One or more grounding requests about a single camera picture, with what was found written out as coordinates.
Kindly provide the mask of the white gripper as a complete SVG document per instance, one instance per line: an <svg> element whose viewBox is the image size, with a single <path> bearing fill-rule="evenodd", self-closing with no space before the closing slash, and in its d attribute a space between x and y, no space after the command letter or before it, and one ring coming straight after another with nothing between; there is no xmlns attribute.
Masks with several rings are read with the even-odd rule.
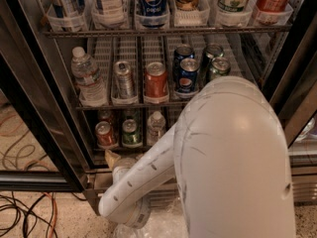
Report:
<svg viewBox="0 0 317 238"><path fill-rule="evenodd" d="M107 149L105 151L105 161L111 171L114 170L118 162L121 160L121 156Z"/></svg>

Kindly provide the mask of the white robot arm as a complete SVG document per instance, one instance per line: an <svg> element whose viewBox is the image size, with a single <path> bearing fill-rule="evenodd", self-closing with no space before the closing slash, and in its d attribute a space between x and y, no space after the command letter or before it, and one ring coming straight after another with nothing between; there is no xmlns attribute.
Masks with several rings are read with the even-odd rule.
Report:
<svg viewBox="0 0 317 238"><path fill-rule="evenodd" d="M261 91L223 76L102 195L98 210L126 223L135 203L176 179L188 238L295 238L284 132Z"/></svg>

